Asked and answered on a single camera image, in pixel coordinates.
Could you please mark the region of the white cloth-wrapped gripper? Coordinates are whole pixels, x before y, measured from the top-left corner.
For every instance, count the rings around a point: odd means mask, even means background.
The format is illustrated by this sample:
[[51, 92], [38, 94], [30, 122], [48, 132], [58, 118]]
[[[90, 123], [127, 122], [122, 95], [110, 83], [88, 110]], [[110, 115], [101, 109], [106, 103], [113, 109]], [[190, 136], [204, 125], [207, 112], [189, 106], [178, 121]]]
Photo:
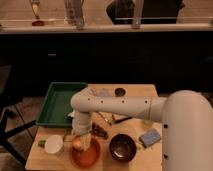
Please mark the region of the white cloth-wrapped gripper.
[[91, 142], [92, 121], [91, 115], [74, 111], [72, 120], [72, 134], [80, 137], [82, 149], [88, 149]]

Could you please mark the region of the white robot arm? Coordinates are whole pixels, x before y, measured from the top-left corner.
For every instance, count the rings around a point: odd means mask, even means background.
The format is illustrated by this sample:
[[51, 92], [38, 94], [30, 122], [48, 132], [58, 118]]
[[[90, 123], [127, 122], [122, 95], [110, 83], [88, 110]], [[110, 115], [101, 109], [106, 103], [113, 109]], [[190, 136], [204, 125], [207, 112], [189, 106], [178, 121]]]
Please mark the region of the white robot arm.
[[91, 129], [93, 112], [115, 113], [162, 125], [162, 171], [213, 171], [213, 106], [201, 94], [177, 91], [167, 97], [100, 97], [90, 88], [70, 100], [73, 131]]

